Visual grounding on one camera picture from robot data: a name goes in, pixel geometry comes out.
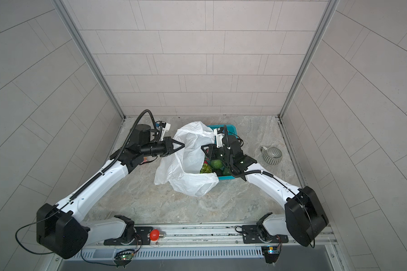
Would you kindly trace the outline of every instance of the gray stone table surface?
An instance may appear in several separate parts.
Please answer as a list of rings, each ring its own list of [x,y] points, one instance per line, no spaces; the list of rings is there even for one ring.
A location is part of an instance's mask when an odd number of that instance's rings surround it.
[[[300,187],[285,141],[274,116],[154,116],[171,124],[166,136],[174,136],[177,129],[194,121],[206,125],[232,124],[244,140],[242,150],[255,158],[269,172]],[[125,119],[115,150],[123,144],[136,117]],[[139,123],[150,124],[143,117]],[[283,153],[275,166],[264,162],[261,146],[276,146]],[[161,158],[138,166],[131,174],[116,183],[89,211],[86,220],[103,220],[124,215],[143,223],[230,222],[256,221],[268,212],[284,213],[269,195],[240,178],[222,180],[203,197],[192,197],[176,192],[169,183],[155,185],[154,177]]]

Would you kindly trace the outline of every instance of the blue plastic bin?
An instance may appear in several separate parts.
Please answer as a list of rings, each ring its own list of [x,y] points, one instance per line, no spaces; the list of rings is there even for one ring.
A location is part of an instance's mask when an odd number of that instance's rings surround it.
[[[211,129],[216,129],[218,127],[223,127],[223,124],[219,124],[219,125],[207,125],[209,128]],[[235,128],[235,126],[230,125],[230,124],[226,124],[226,128],[228,128],[228,132],[237,134],[237,129]],[[231,180],[231,179],[235,179],[235,177],[233,176],[220,176],[219,180]]]

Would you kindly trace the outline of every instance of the robotic arm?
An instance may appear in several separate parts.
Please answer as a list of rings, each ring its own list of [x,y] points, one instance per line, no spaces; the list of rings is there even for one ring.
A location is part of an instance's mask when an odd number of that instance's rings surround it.
[[[149,113],[153,129],[146,124],[138,124],[141,117]],[[119,180],[127,176],[144,157],[168,156],[185,147],[185,144],[170,137],[164,137],[168,123],[154,121],[149,110],[143,111],[130,129],[124,144],[91,179],[76,191],[54,206],[44,204],[36,215],[36,239],[39,244],[68,259],[85,245],[115,239],[128,245],[136,237],[134,222],[121,215],[108,220],[84,222],[83,219],[92,206]],[[244,155],[239,141],[228,135],[227,128],[214,130],[217,144],[202,146],[207,159],[221,159],[234,177],[241,177],[267,192],[281,206],[285,207],[286,225],[291,236],[303,246],[326,227],[328,219],[315,194],[309,188],[303,189],[288,184],[267,172],[250,156]],[[271,216],[258,223],[262,238],[271,238],[277,232],[272,227]]]

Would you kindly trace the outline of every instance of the black mounting plate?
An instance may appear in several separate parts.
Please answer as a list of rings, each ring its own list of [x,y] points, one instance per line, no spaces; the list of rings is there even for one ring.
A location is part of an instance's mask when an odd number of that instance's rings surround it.
[[[153,230],[152,227],[134,227],[136,233],[141,237],[142,241],[139,240],[139,245],[149,245],[151,240],[148,238],[148,234]],[[122,245],[118,243],[116,239],[107,239],[104,240],[104,245]],[[128,245],[136,245],[136,238],[131,241]]]
[[[274,236],[274,238],[270,242],[263,242],[261,241],[258,231],[257,225],[242,225],[241,228],[243,231],[248,232],[246,235],[243,235],[243,242],[244,244],[268,244],[268,243],[279,243],[279,239]],[[288,242],[288,236],[286,235],[281,235],[279,234],[280,239],[282,240],[282,243],[287,243]]]

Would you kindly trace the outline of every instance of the metal corner post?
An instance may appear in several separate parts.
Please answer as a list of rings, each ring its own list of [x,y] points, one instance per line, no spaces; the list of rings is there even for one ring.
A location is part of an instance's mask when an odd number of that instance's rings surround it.
[[[324,32],[326,31],[327,25],[329,24],[331,17],[335,13],[338,2],[339,2],[339,0],[329,0],[329,2],[327,3],[326,9],[324,10],[324,13],[321,17],[321,20],[318,24],[318,27],[315,31],[313,38],[312,38],[312,41],[309,44],[309,48],[305,54],[305,58],[303,59],[303,62],[300,66],[300,69],[298,70],[296,78],[294,79],[293,85],[291,86],[291,89],[288,92],[288,96],[285,100],[285,103],[282,106],[282,110],[279,114],[279,119],[281,121],[283,121],[283,117],[286,114],[288,106],[291,103],[291,101],[293,100],[294,94],[295,94],[296,90],[298,89],[298,86],[300,85],[300,82],[306,72],[306,69],[307,69],[309,63],[312,60],[312,57],[319,45],[319,42],[321,41],[322,36],[324,35]]]
[[[62,3],[62,0],[52,0],[52,3],[53,3],[54,8],[56,8],[56,11],[59,14],[60,18],[62,19],[62,22],[65,24],[66,28],[68,29],[72,39],[75,41],[78,49],[81,51],[81,54],[85,58],[89,68],[91,69],[95,78],[101,85],[101,88],[104,90],[104,92],[107,94],[108,98],[113,103],[116,111],[118,112],[118,114],[120,115],[122,120],[124,120],[125,119],[124,112],[122,111],[118,102],[114,98],[109,85],[107,84],[107,82],[104,79],[104,76],[100,72],[98,65],[96,64],[95,60],[93,59],[92,54],[89,52],[87,45],[85,44],[83,38],[80,35],[80,32],[78,31],[74,22],[72,21],[66,7]]]

